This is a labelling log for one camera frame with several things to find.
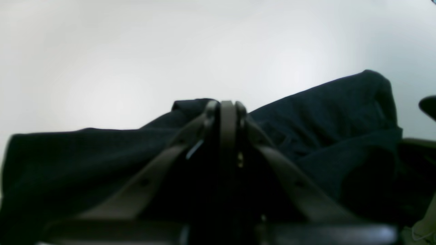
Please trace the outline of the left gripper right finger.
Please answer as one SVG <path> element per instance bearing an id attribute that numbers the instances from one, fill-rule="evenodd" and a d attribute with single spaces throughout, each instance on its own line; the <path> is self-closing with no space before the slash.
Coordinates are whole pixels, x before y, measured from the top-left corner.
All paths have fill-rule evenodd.
<path id="1" fill-rule="evenodd" d="M 257 222 L 263 216 L 268 198 L 261 189 L 254 194 L 259 208 L 249 212 L 249 184 L 257 183 L 255 174 L 264 170 L 266 180 L 285 198 L 285 209 L 295 216 L 288 223 Z M 226 232 L 229 239 L 241 244 L 259 245 L 397 245 L 395 226 L 365 222 L 332 200 L 299 167 L 274 146 L 255 124 L 241 102 L 220 103 L 220 174 L 221 199 L 226 203 L 241 201 L 242 211 L 234 218 L 238 232 Z"/>

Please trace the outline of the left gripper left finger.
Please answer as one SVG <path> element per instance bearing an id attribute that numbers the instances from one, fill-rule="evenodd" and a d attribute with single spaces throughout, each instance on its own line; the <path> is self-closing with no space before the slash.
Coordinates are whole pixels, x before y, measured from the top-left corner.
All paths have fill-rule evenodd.
<path id="1" fill-rule="evenodd" d="M 189 226 L 177 222 L 138 220 L 173 166 L 187 163 L 216 123 L 219 103 L 183 127 L 168 146 L 115 194 L 75 218 L 49 225 L 42 241 L 55 245 L 185 245 Z"/>

